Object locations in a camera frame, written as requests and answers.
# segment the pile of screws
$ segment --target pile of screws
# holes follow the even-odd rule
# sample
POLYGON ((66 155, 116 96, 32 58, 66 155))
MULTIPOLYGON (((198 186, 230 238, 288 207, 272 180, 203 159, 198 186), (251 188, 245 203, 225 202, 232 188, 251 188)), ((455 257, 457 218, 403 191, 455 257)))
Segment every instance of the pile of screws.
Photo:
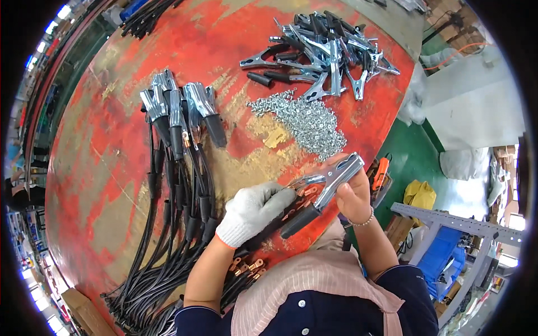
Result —
POLYGON ((247 102, 256 117, 274 112, 273 120, 284 124, 300 147, 318 155, 323 162, 340 153, 347 140, 342 130, 336 131, 336 116, 321 101, 308 102, 303 97, 294 99, 297 88, 247 102))

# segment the metal clamp jaw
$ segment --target metal clamp jaw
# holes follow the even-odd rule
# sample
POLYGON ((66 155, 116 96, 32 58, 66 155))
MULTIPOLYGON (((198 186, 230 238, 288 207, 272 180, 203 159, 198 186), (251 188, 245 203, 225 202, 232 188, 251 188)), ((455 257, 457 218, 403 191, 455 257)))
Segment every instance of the metal clamp jaw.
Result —
POLYGON ((294 217, 282 227, 280 236, 287 239, 319 217, 336 194, 338 186, 349 181, 363 166, 363 159, 354 152, 330 166, 292 180, 288 188, 297 190, 299 194, 310 184, 325 183, 325 186, 313 203, 295 212, 294 217))

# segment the window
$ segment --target window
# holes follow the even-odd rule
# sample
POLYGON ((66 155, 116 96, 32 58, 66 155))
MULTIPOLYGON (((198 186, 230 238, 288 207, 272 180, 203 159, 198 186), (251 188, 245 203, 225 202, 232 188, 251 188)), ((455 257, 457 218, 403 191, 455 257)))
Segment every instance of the window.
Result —
POLYGON ((41 299, 36 301, 36 306, 39 311, 44 311, 50 305, 51 304, 48 302, 48 299, 46 297, 42 297, 41 299))
POLYGON ((52 331, 57 333, 60 331, 60 329, 63 328, 62 322, 58 319, 58 317, 53 316, 50 319, 48 319, 48 325, 51 327, 52 331))
POLYGON ((516 258, 504 253, 501 253, 501 256, 499 257, 499 262, 508 267, 516 267, 518 265, 518 260, 516 258))
POLYGON ((60 19, 65 19, 69 13, 71 13, 71 8, 68 5, 63 5, 62 9, 58 12, 58 17, 60 19))
POLYGON ((32 297, 33 297, 34 301, 37 301, 37 300, 39 300, 39 299, 41 299, 43 297, 43 289, 36 288, 36 289, 32 290, 30 292, 30 294, 32 294, 32 297))
POLYGON ((508 227, 513 228, 514 230, 523 231, 525 230, 525 219, 522 216, 513 213, 510 215, 508 227))

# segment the orange hose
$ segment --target orange hose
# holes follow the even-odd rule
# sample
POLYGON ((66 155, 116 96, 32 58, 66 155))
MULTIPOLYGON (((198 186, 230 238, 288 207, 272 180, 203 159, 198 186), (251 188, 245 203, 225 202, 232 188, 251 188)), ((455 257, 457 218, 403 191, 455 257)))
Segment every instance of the orange hose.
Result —
POLYGON ((431 68, 426 68, 424 70, 432 70, 432 69, 435 69, 435 68, 438 68, 440 67, 441 65, 445 64, 446 62, 448 62, 448 60, 450 60, 451 58, 453 58, 454 56, 456 56, 460 51, 462 51, 463 49, 467 48, 467 47, 470 47, 470 46, 478 46, 478 45, 482 45, 482 46, 494 46, 493 44, 491 43, 485 43, 485 42, 476 42, 476 43, 469 43, 468 45, 460 48, 458 51, 456 51, 454 54, 450 55, 446 60, 442 61, 441 63, 439 63, 438 65, 436 65, 435 67, 431 67, 431 68))

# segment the light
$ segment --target light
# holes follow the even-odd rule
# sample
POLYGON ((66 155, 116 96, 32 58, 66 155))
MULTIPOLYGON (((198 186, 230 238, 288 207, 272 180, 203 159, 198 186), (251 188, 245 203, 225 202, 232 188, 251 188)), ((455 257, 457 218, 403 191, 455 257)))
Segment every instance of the light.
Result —
POLYGON ((48 302, 48 299, 46 297, 42 297, 41 299, 36 301, 36 306, 39 311, 44 311, 50 305, 51 304, 48 302))
POLYGON ((23 278, 24 279, 28 279, 31 276, 33 277, 31 268, 29 268, 27 270, 23 270, 23 278))
POLYGON ((36 288, 30 292, 34 301, 40 300, 43 297, 43 290, 41 288, 36 288))
POLYGON ((42 41, 39 46, 37 47, 38 53, 42 53, 43 50, 45 50, 45 43, 42 41))
POLYGON ((62 322, 58 319, 58 317, 53 316, 50 319, 48 319, 48 325, 51 327, 52 331, 57 333, 60 331, 60 329, 63 328, 62 322))
POLYGON ((45 33, 51 35, 52 34, 52 29, 54 29, 54 27, 58 26, 58 24, 54 21, 51 21, 51 23, 48 25, 47 29, 45 29, 45 33))
POLYGON ((62 9, 58 12, 58 17, 63 20, 69 13, 71 13, 71 8, 68 5, 63 5, 62 9))
POLYGON ((69 335, 70 335, 69 332, 65 328, 60 329, 60 331, 56 333, 56 336, 69 336, 69 335))

